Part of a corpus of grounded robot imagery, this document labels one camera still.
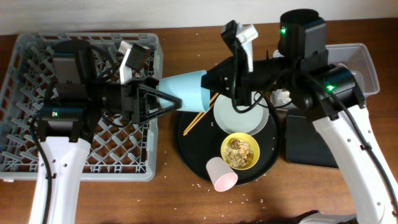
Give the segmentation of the yellow bowl with shells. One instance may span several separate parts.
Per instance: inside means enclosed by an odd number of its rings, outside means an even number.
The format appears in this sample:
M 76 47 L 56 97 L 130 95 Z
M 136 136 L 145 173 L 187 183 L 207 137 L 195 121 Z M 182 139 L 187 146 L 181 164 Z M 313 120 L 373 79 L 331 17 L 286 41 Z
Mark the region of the yellow bowl with shells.
M 259 161 L 261 152 L 257 141 L 246 133 L 233 133 L 221 144 L 221 157 L 232 169 L 248 170 Z

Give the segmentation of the light blue cup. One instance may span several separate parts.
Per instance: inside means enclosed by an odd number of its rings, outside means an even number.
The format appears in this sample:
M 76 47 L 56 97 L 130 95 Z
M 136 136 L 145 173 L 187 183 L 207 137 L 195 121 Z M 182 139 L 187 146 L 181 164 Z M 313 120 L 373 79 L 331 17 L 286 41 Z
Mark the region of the light blue cup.
M 178 111 L 207 112 L 210 107 L 210 90 L 201 86 L 202 76 L 206 70 L 199 70 L 159 81 L 157 89 L 181 99 L 182 107 Z

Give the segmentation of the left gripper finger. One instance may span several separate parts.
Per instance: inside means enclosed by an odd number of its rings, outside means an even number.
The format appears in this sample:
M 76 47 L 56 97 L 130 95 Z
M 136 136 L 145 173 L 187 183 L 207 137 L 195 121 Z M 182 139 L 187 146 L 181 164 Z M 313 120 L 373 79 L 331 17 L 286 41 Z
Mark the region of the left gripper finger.
M 181 108 L 182 100 L 144 84 L 138 84 L 139 97 L 145 98 L 150 108 Z
M 182 107 L 182 102 L 175 101 L 175 102 L 172 102 L 171 106 L 167 106 L 166 108 L 162 108 L 161 106 L 158 106 L 156 109 L 153 109 L 153 112 L 150 112 L 149 104 L 144 103 L 143 106 L 140 106 L 139 119 L 137 120 L 136 123 L 137 124 L 146 123 L 152 119 L 158 118 L 165 114 L 169 114 L 173 111 L 177 111 L 181 107 Z

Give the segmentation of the white tissue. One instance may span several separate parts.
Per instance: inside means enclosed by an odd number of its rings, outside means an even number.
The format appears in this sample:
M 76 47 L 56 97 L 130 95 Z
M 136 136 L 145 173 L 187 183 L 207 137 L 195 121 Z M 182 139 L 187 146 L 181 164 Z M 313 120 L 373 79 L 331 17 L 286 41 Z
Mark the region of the white tissue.
M 291 102 L 288 90 L 278 89 L 274 92 L 274 101 L 277 106 L 283 106 Z

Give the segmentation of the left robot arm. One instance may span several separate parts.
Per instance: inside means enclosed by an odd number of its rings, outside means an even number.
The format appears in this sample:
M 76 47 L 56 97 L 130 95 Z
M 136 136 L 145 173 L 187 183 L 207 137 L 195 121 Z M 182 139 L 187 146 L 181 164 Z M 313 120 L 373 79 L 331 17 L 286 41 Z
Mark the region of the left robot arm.
M 101 118 L 118 114 L 143 124 L 182 107 L 181 99 L 157 89 L 157 79 L 131 76 L 149 55 L 143 45 L 129 46 L 123 62 L 103 73 L 93 58 L 98 48 L 86 40 L 66 40 L 54 49 L 56 80 L 30 123 L 39 151 L 31 223 L 75 221 L 83 167 Z

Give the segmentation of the pink cup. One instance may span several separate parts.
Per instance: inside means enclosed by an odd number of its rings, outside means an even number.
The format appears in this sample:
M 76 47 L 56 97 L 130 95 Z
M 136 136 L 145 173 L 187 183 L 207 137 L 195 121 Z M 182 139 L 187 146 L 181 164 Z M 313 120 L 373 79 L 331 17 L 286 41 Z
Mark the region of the pink cup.
M 221 157 L 214 157 L 206 163 L 206 170 L 217 192 L 225 192 L 238 181 L 238 175 Z

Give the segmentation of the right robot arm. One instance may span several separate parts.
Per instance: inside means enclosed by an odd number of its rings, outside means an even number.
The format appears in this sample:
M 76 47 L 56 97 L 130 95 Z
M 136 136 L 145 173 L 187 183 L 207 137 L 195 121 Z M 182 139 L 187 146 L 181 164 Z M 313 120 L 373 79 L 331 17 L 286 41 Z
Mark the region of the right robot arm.
M 397 182 L 372 131 L 366 99 L 354 75 L 328 61 L 326 24 L 313 9 L 280 17 L 280 56 L 254 60 L 254 26 L 228 22 L 221 37 L 232 52 L 203 76 L 203 88 L 230 98 L 237 113 L 251 111 L 252 92 L 287 89 L 329 147 L 354 200 L 356 223 L 397 222 Z

